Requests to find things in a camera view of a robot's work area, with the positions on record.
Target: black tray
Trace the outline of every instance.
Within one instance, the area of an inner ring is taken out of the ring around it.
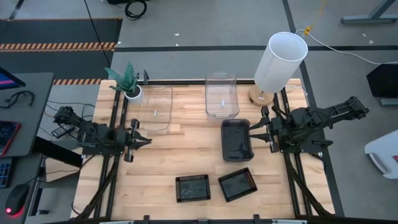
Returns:
[[[256,183],[248,168],[235,171],[218,179],[224,198],[231,202],[257,191]]]
[[[225,161],[244,162],[254,157],[249,128],[250,122],[246,119],[226,119],[222,122],[221,142]]]
[[[209,176],[207,174],[176,177],[175,189],[177,202],[196,202],[211,198]]]

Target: white cable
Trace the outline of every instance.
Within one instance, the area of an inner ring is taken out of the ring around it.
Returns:
[[[305,30],[300,29],[300,30],[296,31],[296,35],[297,35],[298,32],[305,32]],[[329,47],[329,46],[327,46],[326,44],[320,42],[320,41],[317,40],[313,35],[309,34],[309,36],[310,36],[313,40],[315,40],[318,44],[323,45],[323,46],[329,48],[330,50],[334,50],[335,52],[341,53],[341,54],[348,54],[348,55],[355,56],[355,57],[360,58],[360,59],[362,59],[362,60],[364,60],[364,61],[366,61],[366,62],[369,62],[369,63],[371,63],[371,64],[373,64],[373,65],[398,63],[398,62],[386,62],[386,63],[372,62],[372,61],[370,61],[370,60],[368,60],[368,59],[366,59],[366,58],[363,58],[363,57],[361,57],[361,56],[359,56],[359,55],[356,55],[356,54],[353,54],[353,53],[349,53],[349,52],[342,52],[342,51],[336,50],[336,49],[334,49],[333,47]]]

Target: computer mouse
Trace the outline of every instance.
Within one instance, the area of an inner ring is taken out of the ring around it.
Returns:
[[[6,200],[6,213],[8,215],[17,214],[25,204],[29,185],[19,184],[13,188]]]

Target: wooden lamp base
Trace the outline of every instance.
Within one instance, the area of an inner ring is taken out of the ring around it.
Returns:
[[[249,100],[256,106],[266,106],[274,99],[273,93],[261,91],[257,85],[253,85],[249,90]]]

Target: table lamp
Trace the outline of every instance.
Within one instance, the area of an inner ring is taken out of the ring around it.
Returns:
[[[265,106],[272,102],[274,93],[285,87],[307,52],[307,44],[296,34],[274,34],[269,39],[254,74],[255,85],[249,90],[250,101],[256,106]]]

